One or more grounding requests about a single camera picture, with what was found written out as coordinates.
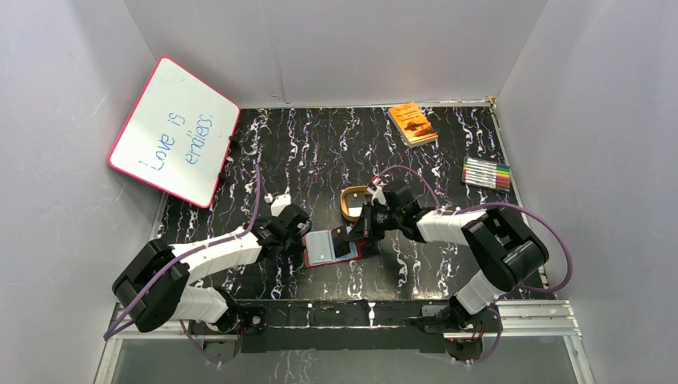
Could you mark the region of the red card holder wallet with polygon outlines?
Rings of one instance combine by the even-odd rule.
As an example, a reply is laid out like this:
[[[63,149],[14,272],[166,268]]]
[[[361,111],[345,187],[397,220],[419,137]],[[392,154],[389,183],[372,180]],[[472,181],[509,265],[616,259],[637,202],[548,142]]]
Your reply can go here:
[[[357,255],[349,260],[336,261],[330,231],[312,231],[302,238],[302,244],[305,246],[304,261],[306,268],[350,262],[362,258],[362,248],[368,244],[366,241],[352,242],[355,244]]]

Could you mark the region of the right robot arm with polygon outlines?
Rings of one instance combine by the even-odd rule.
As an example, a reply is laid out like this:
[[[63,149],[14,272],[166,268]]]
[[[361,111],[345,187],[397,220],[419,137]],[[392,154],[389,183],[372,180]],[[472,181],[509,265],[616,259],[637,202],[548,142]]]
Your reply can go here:
[[[479,271],[436,315],[458,330],[470,331],[481,322],[482,311],[507,294],[549,259],[543,242],[512,213],[512,205],[484,206],[452,212],[422,207],[404,182],[380,187],[369,185],[371,198],[348,232],[349,242],[378,242],[389,230],[399,230],[407,239],[446,242],[467,246]]]

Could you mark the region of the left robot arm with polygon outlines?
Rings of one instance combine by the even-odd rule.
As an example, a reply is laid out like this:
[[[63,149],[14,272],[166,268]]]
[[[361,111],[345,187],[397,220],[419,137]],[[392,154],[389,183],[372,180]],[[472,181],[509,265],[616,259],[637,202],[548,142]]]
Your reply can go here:
[[[230,293],[195,283],[299,250],[312,227],[310,216],[287,194],[274,198],[270,209],[270,215],[215,238],[182,244],[147,242],[112,285],[138,331],[150,332],[168,321],[195,321],[229,333],[245,323],[244,310]]]

